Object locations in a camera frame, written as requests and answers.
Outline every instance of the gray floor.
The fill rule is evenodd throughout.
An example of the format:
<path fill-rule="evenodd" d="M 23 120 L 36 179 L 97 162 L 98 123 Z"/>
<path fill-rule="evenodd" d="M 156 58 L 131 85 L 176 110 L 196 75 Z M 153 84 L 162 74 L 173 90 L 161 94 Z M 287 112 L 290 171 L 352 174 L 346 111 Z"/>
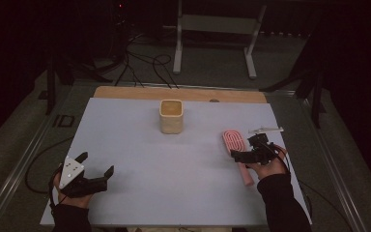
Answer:
<path fill-rule="evenodd" d="M 267 87 L 288 75 L 305 43 L 297 38 L 260 36 L 253 55 L 259 77 L 250 80 L 243 59 L 244 38 L 243 42 L 231 43 L 213 40 L 202 43 L 196 37 L 191 38 L 185 41 L 182 72 L 173 75 L 180 88 L 200 86 L 255 90 Z M 152 57 L 159 54 L 174 57 L 172 38 L 159 43 L 145 43 L 147 40 L 143 39 L 142 43 L 133 43 L 128 49 Z M 137 78 L 145 85 L 163 84 L 155 75 L 152 65 L 133 57 L 130 57 L 129 63 Z M 172 64 L 173 61 L 166 66 L 170 72 Z M 116 80 L 122 69 L 123 67 L 119 67 L 105 77 Z M 169 81 L 168 74 L 162 67 L 157 67 L 157 70 Z M 127 72 L 119 85 L 133 85 L 132 81 L 132 72 Z M 15 181 L 7 180 L 7 177 L 13 174 L 14 167 L 28 151 L 39 154 L 45 148 L 64 141 L 45 151 L 30 171 L 30 185 L 34 189 L 45 190 L 51 172 L 63 160 L 71 144 L 71 140 L 65 139 L 74 135 L 87 100 L 100 85 L 91 79 L 79 78 L 72 87 L 59 86 L 59 108 L 55 109 L 55 114 L 71 115 L 76 121 L 71 128 L 51 127 L 53 115 L 45 116 L 45 101 L 38 100 L 40 91 L 45 89 L 43 74 L 37 79 L 35 91 L 21 103 L 1 128 L 0 192 L 7 186 L 12 186 L 15 191 L 14 194 L 0 195 L 0 199 L 9 202 L 0 205 L 0 231 L 51 230 L 39 225 L 47 197 L 30 191 L 25 186 L 22 173 L 19 174 L 20 179 Z M 328 91 L 323 94 L 326 113 L 321 114 L 322 128 L 313 128 L 306 101 L 293 98 L 292 92 L 289 92 L 295 90 L 297 85 L 293 83 L 286 86 L 283 92 L 267 95 L 267 100 L 274 110 L 278 124 L 285 129 L 282 135 L 290 151 L 291 161 L 298 178 L 303 182 L 304 192 L 309 196 L 313 231 L 350 231 L 345 219 L 335 209 L 350 221 L 354 231 L 371 231 L 371 175 L 355 142 L 332 105 Z M 44 122 L 50 122 L 50 127 L 43 129 L 41 124 Z M 44 131 L 44 136 L 36 136 L 37 131 Z M 40 142 L 37 147 L 31 148 L 31 141 Z M 249 230 L 268 231 L 268 228 Z"/>

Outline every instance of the pink object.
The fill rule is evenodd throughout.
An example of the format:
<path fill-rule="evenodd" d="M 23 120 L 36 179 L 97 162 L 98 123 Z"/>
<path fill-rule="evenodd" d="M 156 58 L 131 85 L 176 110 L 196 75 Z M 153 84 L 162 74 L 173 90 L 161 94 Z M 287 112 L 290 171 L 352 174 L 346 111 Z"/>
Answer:
<path fill-rule="evenodd" d="M 222 135 L 224 138 L 225 146 L 228 150 L 228 155 L 231 157 L 231 151 L 235 150 L 239 152 L 246 151 L 245 143 L 243 142 L 243 138 L 241 137 L 241 134 L 236 130 L 227 130 Z M 246 169 L 245 164 L 238 162 L 238 167 L 241 172 L 241 176 L 243 177 L 243 183 L 246 186 L 252 186 L 254 185 L 254 180 L 251 177 L 251 174 L 249 173 L 248 169 Z"/>

